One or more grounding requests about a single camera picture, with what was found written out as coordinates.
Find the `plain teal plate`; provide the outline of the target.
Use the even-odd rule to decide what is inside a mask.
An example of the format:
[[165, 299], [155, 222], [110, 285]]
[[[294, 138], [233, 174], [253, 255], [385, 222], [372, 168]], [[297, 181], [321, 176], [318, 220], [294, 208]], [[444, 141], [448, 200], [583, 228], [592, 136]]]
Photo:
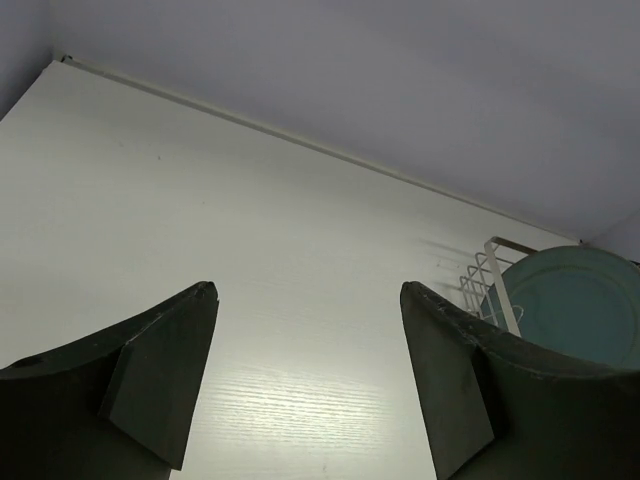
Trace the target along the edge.
[[639, 368], [639, 267], [605, 250], [559, 246], [501, 272], [520, 337], [607, 366]]

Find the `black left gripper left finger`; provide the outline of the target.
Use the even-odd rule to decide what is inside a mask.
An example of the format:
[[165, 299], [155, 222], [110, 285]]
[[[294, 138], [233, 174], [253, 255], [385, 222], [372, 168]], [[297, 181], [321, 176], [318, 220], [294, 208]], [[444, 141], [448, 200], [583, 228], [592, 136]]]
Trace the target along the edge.
[[198, 282], [1, 371], [4, 479], [167, 479], [183, 466], [219, 307]]

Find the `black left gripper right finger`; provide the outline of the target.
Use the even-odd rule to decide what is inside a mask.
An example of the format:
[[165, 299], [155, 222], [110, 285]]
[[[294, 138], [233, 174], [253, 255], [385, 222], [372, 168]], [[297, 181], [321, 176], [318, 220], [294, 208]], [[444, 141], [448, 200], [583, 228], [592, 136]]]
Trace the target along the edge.
[[400, 308], [440, 479], [635, 479], [639, 374], [562, 355], [418, 282]]

